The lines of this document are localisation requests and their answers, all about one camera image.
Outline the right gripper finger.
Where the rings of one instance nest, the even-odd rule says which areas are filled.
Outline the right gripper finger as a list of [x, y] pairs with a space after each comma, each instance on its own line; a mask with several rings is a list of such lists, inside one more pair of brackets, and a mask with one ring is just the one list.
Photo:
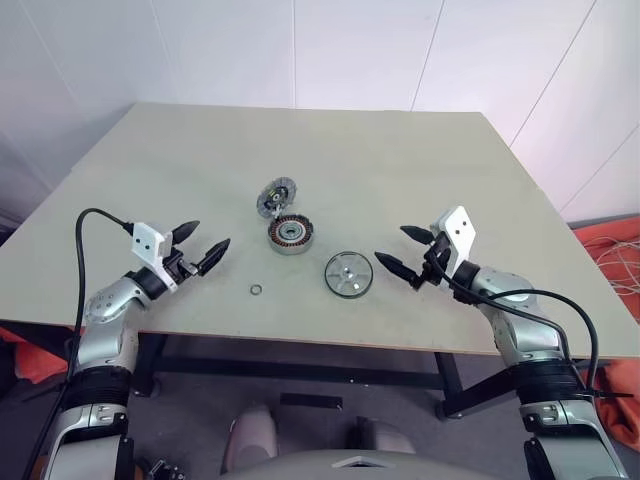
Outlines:
[[404, 232], [407, 236], [409, 236], [412, 240], [423, 244], [430, 245], [431, 244], [431, 232], [427, 229], [411, 226], [411, 225], [403, 225], [400, 227], [400, 230]]
[[376, 251], [375, 257], [389, 272], [407, 283], [413, 283], [418, 278], [414, 270], [406, 267], [401, 260], [390, 254]]

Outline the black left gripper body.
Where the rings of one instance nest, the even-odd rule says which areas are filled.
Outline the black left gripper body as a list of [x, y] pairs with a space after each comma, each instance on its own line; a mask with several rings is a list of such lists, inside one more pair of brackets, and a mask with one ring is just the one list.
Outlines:
[[196, 264], [187, 261], [179, 249], [172, 247], [168, 256], [163, 261], [163, 268], [173, 280], [186, 280], [200, 275], [200, 269]]

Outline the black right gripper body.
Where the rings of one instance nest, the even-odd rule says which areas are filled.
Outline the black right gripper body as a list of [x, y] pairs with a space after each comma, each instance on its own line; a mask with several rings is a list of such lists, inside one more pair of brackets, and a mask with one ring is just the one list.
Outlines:
[[412, 281], [412, 288], [419, 290], [425, 283], [439, 286], [450, 259], [450, 241], [444, 232], [437, 235], [422, 232], [418, 234], [417, 241], [428, 249], [423, 255], [422, 272]]

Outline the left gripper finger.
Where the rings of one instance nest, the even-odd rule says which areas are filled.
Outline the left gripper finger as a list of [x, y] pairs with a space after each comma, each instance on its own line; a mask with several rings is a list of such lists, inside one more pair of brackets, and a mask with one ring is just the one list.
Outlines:
[[207, 275], [223, 258], [231, 243], [231, 239], [227, 238], [216, 243], [204, 255], [204, 257], [196, 264], [198, 275]]
[[200, 225], [199, 220], [185, 222], [171, 231], [172, 244], [178, 245], [188, 239]]

